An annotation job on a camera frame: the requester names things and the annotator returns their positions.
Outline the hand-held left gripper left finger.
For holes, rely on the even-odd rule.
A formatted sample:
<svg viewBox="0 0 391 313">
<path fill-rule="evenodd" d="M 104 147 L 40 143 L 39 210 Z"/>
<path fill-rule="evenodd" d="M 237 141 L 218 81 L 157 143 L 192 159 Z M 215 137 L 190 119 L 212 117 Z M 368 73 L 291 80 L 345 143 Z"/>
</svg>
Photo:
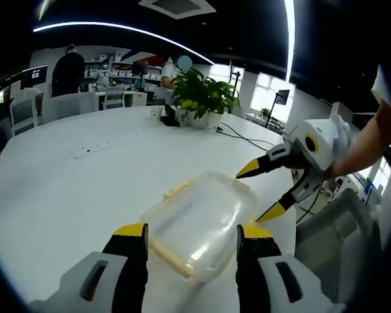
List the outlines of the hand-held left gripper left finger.
<svg viewBox="0 0 391 313">
<path fill-rule="evenodd" d="M 116 230 L 61 276 L 58 290 L 28 304 L 31 312 L 141 312 L 148 281 L 148 224 Z"/>
</svg>

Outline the person's right hand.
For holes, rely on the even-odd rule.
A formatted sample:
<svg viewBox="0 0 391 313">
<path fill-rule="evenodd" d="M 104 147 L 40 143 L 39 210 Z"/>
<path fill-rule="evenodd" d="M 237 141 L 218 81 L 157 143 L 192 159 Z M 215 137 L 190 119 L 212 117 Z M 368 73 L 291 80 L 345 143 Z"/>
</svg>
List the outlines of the person's right hand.
<svg viewBox="0 0 391 313">
<path fill-rule="evenodd" d="M 334 114 L 331 117 L 331 121 L 334 123 L 337 130 L 337 136 L 333 141 L 333 155 L 336 158 L 344 157 L 354 141 L 351 135 L 351 127 L 349 123 L 345 122 L 338 114 Z"/>
</svg>

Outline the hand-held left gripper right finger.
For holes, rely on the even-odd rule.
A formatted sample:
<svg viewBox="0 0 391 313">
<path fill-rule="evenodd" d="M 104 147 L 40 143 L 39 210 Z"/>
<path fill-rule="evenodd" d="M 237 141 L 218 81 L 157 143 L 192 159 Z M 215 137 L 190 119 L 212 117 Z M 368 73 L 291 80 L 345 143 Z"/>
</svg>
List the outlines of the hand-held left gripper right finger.
<svg viewBox="0 0 391 313">
<path fill-rule="evenodd" d="M 241 312 L 343 312 L 321 290 L 321 281 L 272 234 L 255 224 L 237 226 L 235 275 Z"/>
</svg>

